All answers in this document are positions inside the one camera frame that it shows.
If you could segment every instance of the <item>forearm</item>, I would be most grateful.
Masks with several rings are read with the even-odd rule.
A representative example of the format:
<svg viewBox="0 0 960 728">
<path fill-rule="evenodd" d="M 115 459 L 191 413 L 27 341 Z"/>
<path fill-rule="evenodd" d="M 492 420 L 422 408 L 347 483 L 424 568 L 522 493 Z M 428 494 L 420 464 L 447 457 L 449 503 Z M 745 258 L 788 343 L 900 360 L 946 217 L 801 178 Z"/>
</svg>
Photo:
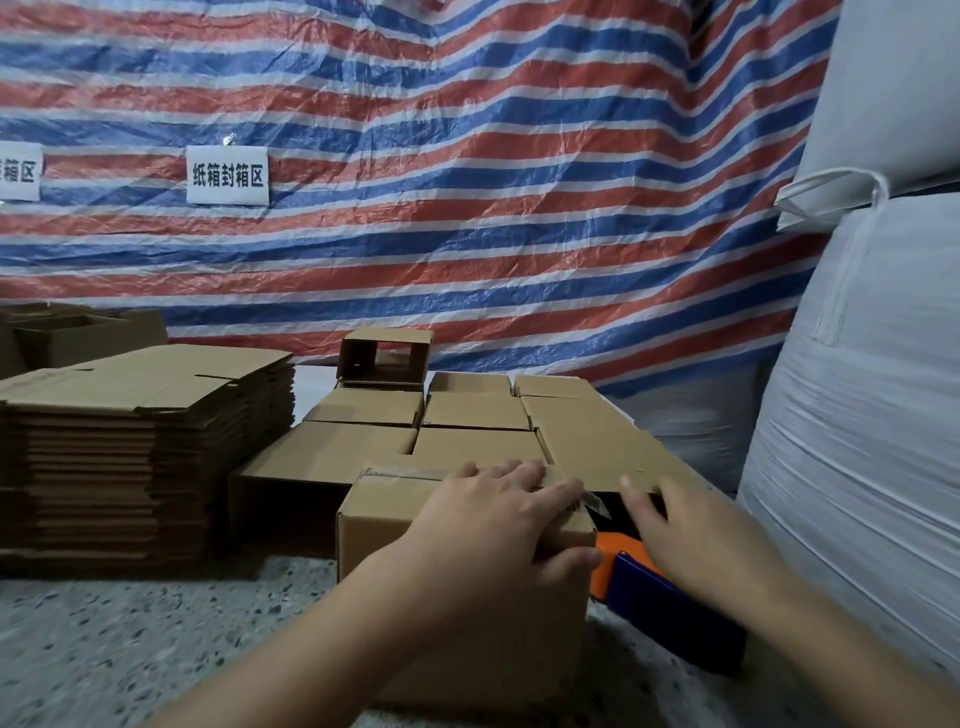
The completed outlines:
<svg viewBox="0 0 960 728">
<path fill-rule="evenodd" d="M 748 624 L 851 728 L 960 726 L 960 694 L 799 580 Z"/>
<path fill-rule="evenodd" d="M 349 726 L 424 641 L 404 585 L 374 557 L 150 728 Z"/>
</svg>

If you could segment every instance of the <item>sign with chinese characters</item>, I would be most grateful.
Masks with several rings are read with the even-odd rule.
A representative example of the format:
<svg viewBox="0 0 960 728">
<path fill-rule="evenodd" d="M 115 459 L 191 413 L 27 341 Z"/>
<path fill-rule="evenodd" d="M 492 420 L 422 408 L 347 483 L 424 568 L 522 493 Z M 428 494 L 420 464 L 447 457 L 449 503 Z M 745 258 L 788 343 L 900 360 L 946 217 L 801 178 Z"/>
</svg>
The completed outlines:
<svg viewBox="0 0 960 728">
<path fill-rule="evenodd" d="M 43 147 L 27 141 L 0 141 L 0 200 L 40 201 Z"/>
<path fill-rule="evenodd" d="M 187 147 L 186 201 L 192 205 L 268 206 L 267 148 Z"/>
</svg>

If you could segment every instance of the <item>orange plastic part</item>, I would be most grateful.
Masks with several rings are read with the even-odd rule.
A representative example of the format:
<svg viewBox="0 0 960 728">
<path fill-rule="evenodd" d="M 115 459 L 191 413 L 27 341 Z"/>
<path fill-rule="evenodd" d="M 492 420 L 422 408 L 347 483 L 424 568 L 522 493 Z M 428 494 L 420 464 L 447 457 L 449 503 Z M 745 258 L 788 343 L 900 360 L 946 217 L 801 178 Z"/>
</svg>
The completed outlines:
<svg viewBox="0 0 960 728">
<path fill-rule="evenodd" d="M 598 533 L 597 548 L 603 552 L 603 562 L 590 577 L 590 593 L 603 601 L 607 598 L 607 589 L 610 586 L 610 577 L 613 572 L 613 561 L 621 551 L 626 553 L 639 564 L 650 571 L 663 575 L 647 555 L 646 546 L 642 541 L 624 536 L 622 533 Z"/>
</svg>

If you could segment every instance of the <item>person's left hand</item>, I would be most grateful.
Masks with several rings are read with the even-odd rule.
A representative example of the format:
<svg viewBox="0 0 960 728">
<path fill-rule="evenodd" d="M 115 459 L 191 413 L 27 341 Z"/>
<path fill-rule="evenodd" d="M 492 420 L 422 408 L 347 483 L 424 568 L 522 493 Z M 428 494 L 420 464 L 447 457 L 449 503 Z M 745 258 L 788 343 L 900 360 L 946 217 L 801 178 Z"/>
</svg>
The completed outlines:
<svg viewBox="0 0 960 728">
<path fill-rule="evenodd" d="M 467 463 L 448 477 L 406 534 L 376 556 L 381 567 L 422 594 L 440 632 L 530 585 L 549 586 L 600 565 L 595 548 L 569 548 L 535 563 L 543 530 L 584 493 L 579 479 L 536 490 L 540 461 L 519 460 L 479 473 Z"/>
</svg>

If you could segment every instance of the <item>striped tarp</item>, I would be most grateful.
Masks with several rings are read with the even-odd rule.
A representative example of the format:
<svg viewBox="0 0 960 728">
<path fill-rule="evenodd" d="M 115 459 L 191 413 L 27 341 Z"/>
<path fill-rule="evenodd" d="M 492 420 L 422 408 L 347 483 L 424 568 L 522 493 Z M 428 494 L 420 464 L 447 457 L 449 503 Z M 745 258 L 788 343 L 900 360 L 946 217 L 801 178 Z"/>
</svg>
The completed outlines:
<svg viewBox="0 0 960 728">
<path fill-rule="evenodd" d="M 159 307 L 188 341 L 628 395 L 777 346 L 822 241 L 777 237 L 837 0 L 0 4 L 0 302 Z M 272 204 L 185 201 L 183 147 L 270 147 Z"/>
</svg>

